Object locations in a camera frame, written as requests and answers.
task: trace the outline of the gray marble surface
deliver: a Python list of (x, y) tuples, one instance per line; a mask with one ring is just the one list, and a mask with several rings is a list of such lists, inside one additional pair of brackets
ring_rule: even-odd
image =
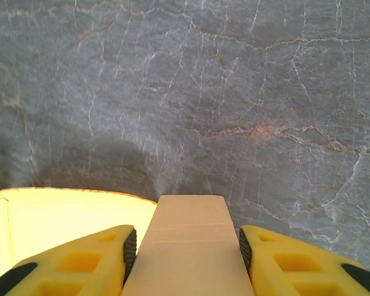
[(370, 269), (370, 0), (0, 0), (17, 186), (220, 194)]

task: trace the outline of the black rubber pad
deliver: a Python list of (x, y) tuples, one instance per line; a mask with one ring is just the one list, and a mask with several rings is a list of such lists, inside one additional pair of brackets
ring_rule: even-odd
[(131, 268), (136, 259), (137, 250), (137, 232), (134, 229), (123, 244), (123, 261), (125, 262), (125, 277), (123, 278), (123, 284), (125, 285), (126, 280), (129, 277)]
[(5, 296), (12, 288), (27, 277), (36, 267), (37, 263), (31, 262), (12, 268), (0, 277), (0, 296)]
[(342, 264), (341, 267), (367, 291), (370, 292), (370, 271), (351, 264)]
[(252, 249), (242, 228), (240, 228), (239, 240), (242, 259), (244, 260), (245, 267), (247, 268), (247, 272), (249, 274), (249, 269), (251, 268), (252, 262)]

